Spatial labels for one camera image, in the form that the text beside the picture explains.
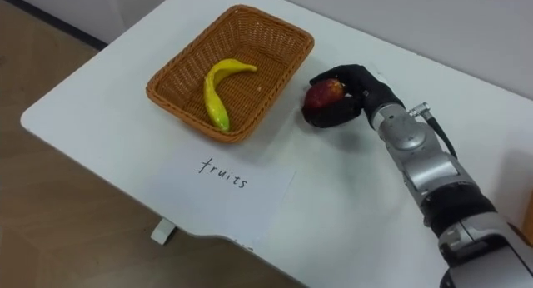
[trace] cable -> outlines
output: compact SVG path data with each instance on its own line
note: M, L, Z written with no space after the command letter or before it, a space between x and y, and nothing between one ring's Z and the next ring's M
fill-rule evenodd
M444 130L442 130L441 125L439 125L439 122L434 117L426 119L426 122L428 125L430 125L431 128L433 128L433 131L435 131L436 135L438 135L442 139L444 144L446 144L446 147L448 148L450 154L457 159L456 149L454 149L451 145L448 136L446 135L446 133L444 133Z

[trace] basket rim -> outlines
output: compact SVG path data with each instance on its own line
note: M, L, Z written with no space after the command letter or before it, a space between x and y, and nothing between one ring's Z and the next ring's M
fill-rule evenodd
M161 82L166 79L168 72L171 71L172 68L175 67L179 61L181 61L186 55L188 55L197 45L208 39L209 34L213 32L217 28L217 26L224 23L237 10L245 10L248 12L252 12L256 15L259 15L261 18L267 18L271 22L275 22L284 28L290 28L292 31L301 35L304 38L304 41L301 47L301 51L297 54L298 56L291 61L290 65L287 66L282 77L279 77L276 80L271 92L267 96L265 96L264 99L257 105L257 108L252 113L250 113L249 117L244 121L242 126L240 126L235 131L230 130L229 132L223 132L217 127L213 126L211 123L204 122L195 115L192 115L186 110L183 110L180 107L177 107L176 105L170 103L167 99L165 99L157 92L157 88L161 85ZM309 53L311 52L314 43L314 38L309 32L290 24L289 22L285 22L279 17L272 16L269 13L263 12L260 9L248 5L233 5L229 7L225 12L223 12L192 42L190 42L186 47L184 47L175 57L173 57L159 71L154 74L154 76L147 84L147 95L148 98L150 98L157 105L161 107L166 107L164 109L166 109L167 111L168 108L172 109L173 112L171 113L173 115L180 117L185 123L195 127L201 132L204 132L206 135L213 138L219 138L219 140L223 140L226 142L235 142L251 134L253 128L257 126L254 125L256 123L256 120L259 118L263 118L265 114L264 112L273 105L273 99L275 100L283 91L283 89L285 88L285 84L289 81L287 78L290 79L290 77L292 77L292 75L296 72L297 68L303 63L307 55L309 55Z

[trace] white table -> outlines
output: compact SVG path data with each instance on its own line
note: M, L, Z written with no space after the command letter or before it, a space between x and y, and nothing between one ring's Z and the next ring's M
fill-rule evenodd
M375 68L408 107L429 102L483 192L521 221L533 186L532 102L282 0L166 0L31 106L22 124L184 231L216 234L194 216L175 214L172 200L144 201L158 193L149 179L172 150L191 139L213 143L152 104L145 86L236 3L292 22L316 40L254 134L219 146L238 160L297 170L257 256L314 287L436 286L446 270L366 119L328 131L302 120L307 80L342 63Z

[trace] robotic arm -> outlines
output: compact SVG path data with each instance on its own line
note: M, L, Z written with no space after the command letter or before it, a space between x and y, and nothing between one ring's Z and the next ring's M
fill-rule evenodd
M424 224L438 237L439 251L450 267L441 287L533 287L532 249L457 161L427 104L407 111L386 84L360 65L335 67L310 83L329 78L337 78L348 94L325 108L321 117L326 119L312 124L335 126L357 117L361 109L365 112L403 175ZM417 121L418 116L426 122ZM437 135L450 153L442 150Z

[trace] table leg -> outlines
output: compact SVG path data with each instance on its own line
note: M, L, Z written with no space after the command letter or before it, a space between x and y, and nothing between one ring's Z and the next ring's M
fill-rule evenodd
M167 242L168 237L170 237L175 230L176 225L171 223L169 220L162 218L161 221L159 221L159 224L157 224L156 228L153 229L150 238L163 246Z

